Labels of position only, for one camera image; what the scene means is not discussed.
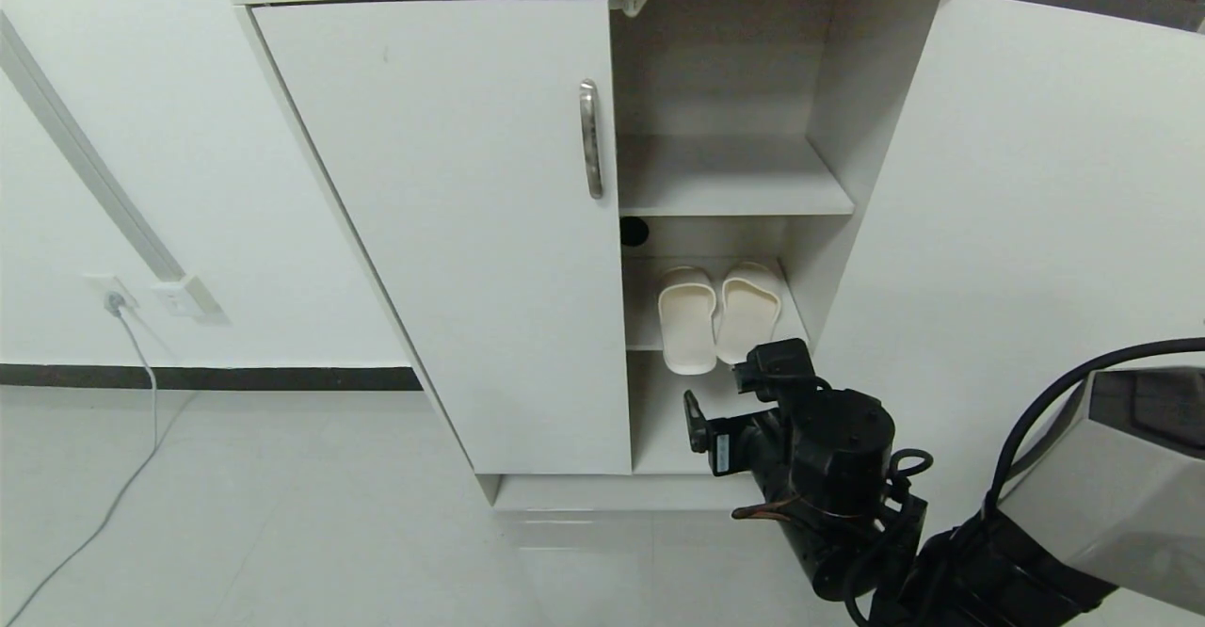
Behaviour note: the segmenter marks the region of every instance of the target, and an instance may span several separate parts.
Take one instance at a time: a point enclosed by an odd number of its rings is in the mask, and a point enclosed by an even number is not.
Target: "wall trim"
[[[160,389],[231,392],[419,392],[412,368],[155,368]],[[147,389],[135,365],[0,364],[0,385]]]

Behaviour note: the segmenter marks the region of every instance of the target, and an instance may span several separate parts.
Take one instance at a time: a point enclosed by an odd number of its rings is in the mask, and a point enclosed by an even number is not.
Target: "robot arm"
[[[734,367],[741,393],[778,408],[707,420],[687,392],[687,428],[716,476],[757,480],[766,502],[733,517],[777,521],[812,590],[859,626],[1058,627],[1117,587],[1205,615],[1205,370],[1103,370],[1203,350],[1205,339],[1140,345],[1064,375],[1012,430],[982,511],[919,553],[927,503],[910,479],[931,457],[892,453],[882,404],[817,377],[803,341]],[[868,617],[854,600],[871,590]]]

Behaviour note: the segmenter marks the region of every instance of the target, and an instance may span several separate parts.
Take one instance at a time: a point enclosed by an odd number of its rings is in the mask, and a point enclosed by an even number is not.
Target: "door handle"
[[[592,199],[602,198],[602,168],[599,165],[599,87],[586,78],[581,86],[582,152],[586,154],[586,186]]]

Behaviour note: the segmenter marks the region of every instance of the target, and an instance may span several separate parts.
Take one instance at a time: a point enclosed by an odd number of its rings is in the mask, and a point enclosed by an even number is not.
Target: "cabinet base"
[[[748,474],[722,479],[509,474],[493,498],[498,511],[731,511],[759,502],[762,492]]]

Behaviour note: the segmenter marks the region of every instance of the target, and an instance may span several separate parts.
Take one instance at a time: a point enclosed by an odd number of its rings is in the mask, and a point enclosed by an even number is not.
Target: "cabinet door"
[[[606,0],[255,19],[475,470],[630,473]]]
[[[1205,333],[1203,281],[1205,36],[944,0],[817,370],[882,398],[897,444],[936,456],[922,479],[940,529],[1063,371]]]

